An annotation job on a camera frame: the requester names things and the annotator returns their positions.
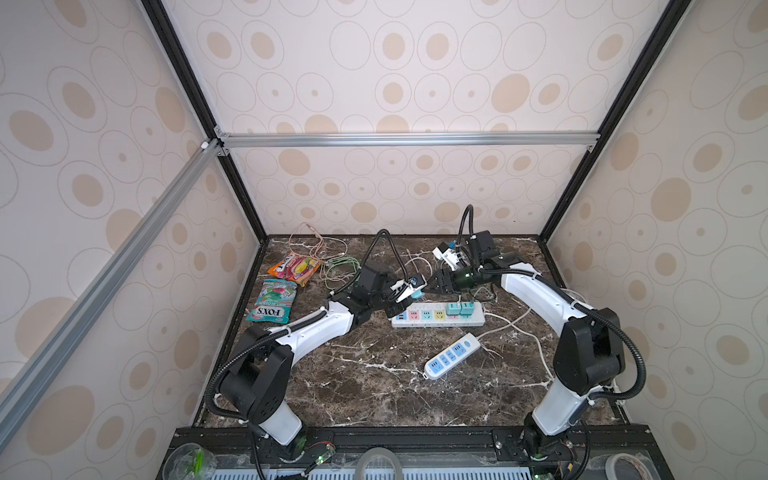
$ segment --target candy bag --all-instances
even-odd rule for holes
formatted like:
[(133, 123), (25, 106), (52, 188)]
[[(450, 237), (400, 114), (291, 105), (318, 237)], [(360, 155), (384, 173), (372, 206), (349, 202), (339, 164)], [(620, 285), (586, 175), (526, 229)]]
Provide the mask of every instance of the candy bag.
[(277, 278), (284, 278), (305, 286), (322, 262), (315, 257), (291, 252), (267, 272)]
[(264, 280), (256, 305), (248, 320), (252, 322), (288, 323), (290, 307), (296, 298), (296, 284), (288, 280)]

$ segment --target white slotted grate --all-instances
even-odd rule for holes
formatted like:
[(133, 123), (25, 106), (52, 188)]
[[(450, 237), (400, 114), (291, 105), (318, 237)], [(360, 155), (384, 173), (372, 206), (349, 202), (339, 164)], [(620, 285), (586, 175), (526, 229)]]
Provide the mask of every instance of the white slotted grate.
[[(264, 475), (266, 480), (275, 480), (299, 472), (297, 468), (267, 469)], [(531, 480), (526, 467), (411, 467), (404, 468), (402, 474), (404, 480)], [(259, 475), (255, 468), (218, 469), (213, 480), (259, 480)], [(320, 469), (310, 473), (308, 480), (355, 480), (355, 469)], [(365, 480), (395, 480), (395, 475), (389, 468), (367, 468)]]

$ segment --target clear plastic container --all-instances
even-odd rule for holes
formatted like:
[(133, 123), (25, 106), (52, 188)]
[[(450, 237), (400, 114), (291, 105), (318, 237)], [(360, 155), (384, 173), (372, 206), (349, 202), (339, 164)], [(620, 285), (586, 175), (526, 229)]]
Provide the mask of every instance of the clear plastic container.
[(216, 456), (197, 443), (185, 443), (168, 456), (163, 480), (210, 480), (216, 473)]

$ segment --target marble surface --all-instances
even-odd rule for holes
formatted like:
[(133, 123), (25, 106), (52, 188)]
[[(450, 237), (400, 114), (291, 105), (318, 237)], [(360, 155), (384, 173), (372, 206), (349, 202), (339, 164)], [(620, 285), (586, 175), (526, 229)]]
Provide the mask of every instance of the marble surface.
[[(344, 237), (348, 255), (362, 258), (371, 237)], [(442, 240), (452, 238), (399, 237), (395, 244), (401, 255), (420, 253), (434, 266), (431, 250)], [(312, 237), (294, 237), (293, 249), (306, 253)], [(549, 270), (535, 240), (500, 237), (502, 252), (516, 251), (545, 275)], [(328, 243), (321, 256), (343, 248)], [(266, 273), (290, 251), (287, 238), (273, 238), (253, 288), (248, 312), (261, 290)], [(372, 258), (384, 264), (397, 263), (386, 242), (380, 241)], [(421, 260), (408, 265), (425, 276), (429, 267)], [(497, 300), (485, 303), (487, 312), (514, 320), (528, 309), (512, 295), (497, 290)], [(319, 274), (300, 288), (291, 312), (291, 320), (323, 305), (328, 289)], [(427, 300), (455, 301), (456, 296), (427, 295)], [(240, 333), (251, 323), (244, 320)], [(550, 384), (541, 363), (536, 342), (512, 328), (489, 334), (482, 339), (484, 349), (439, 380), (426, 379), (423, 366), (427, 359), (456, 341), (465, 333), (475, 336), (504, 326), (505, 322), (486, 317), (483, 327), (393, 329), (383, 312), (377, 312), (360, 327), (312, 351), (291, 371), (286, 399), (293, 411), (311, 426), (444, 426), (444, 425), (521, 425), (525, 415), (543, 398)], [(530, 312), (517, 326), (536, 335), (552, 369), (557, 337), (549, 325)], [(591, 424), (618, 422), (604, 400), (588, 413)], [(206, 427), (238, 426), (232, 419), (222, 419), (204, 412), (197, 423)]]

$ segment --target white power strip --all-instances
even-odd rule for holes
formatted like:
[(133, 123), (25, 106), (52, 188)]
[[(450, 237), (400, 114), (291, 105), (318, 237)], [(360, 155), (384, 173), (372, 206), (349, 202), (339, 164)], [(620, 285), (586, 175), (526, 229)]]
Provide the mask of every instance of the white power strip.
[(418, 302), (413, 303), (408, 309), (398, 316), (391, 318), (394, 328), (406, 327), (435, 327), (435, 326), (483, 326), (485, 314), (480, 302), (464, 302), (460, 306), (467, 306), (472, 311), (470, 315), (449, 315), (451, 305), (456, 303), (443, 302)]
[(463, 362), (480, 348), (480, 342), (471, 333), (467, 333), (458, 342), (433, 356), (424, 364), (424, 373), (431, 380), (437, 380), (453, 367)]

